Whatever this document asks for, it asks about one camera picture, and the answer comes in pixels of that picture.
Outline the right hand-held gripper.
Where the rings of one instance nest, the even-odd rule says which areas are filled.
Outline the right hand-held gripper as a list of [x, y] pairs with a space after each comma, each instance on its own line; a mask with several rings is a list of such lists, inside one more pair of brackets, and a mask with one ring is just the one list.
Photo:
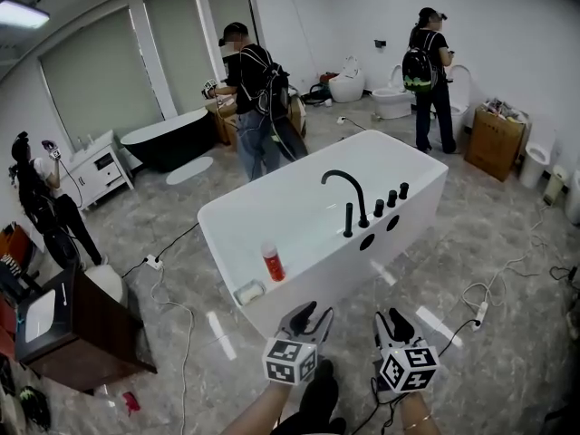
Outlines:
[[425, 390], [440, 359], [420, 326], [392, 307], [387, 314], [374, 314], [373, 334], [382, 359], [377, 373], [388, 389], [397, 394]]

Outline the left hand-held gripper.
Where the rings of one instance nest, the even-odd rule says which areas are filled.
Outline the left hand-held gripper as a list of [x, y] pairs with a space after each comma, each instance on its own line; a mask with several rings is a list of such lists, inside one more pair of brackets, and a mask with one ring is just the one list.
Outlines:
[[269, 381], [296, 386], [307, 381], [316, 369], [334, 320], [334, 309], [329, 307], [311, 326], [309, 320], [316, 307], [316, 301], [297, 306], [282, 318], [275, 335], [266, 341], [262, 364]]

